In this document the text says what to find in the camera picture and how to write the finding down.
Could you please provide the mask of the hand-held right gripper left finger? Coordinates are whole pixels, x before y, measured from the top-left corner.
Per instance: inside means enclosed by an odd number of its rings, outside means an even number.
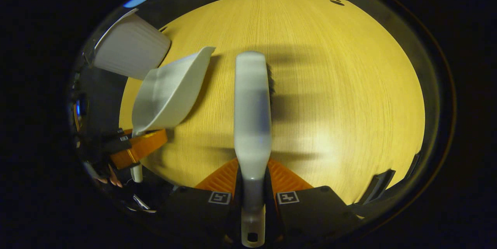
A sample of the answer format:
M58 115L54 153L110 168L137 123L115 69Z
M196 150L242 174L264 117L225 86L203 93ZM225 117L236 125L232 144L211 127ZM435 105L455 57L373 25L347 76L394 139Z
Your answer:
M194 188L181 186L159 208L157 230L178 244L226 244L239 228L241 173L232 159Z

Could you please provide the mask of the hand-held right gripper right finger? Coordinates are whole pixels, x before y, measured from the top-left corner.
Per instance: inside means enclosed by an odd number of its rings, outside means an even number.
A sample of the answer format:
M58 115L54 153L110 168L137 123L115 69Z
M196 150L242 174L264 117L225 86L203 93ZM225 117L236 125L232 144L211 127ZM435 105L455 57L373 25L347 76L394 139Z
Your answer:
M268 233L275 244L333 244L363 224L329 186L312 187L274 159L264 187Z

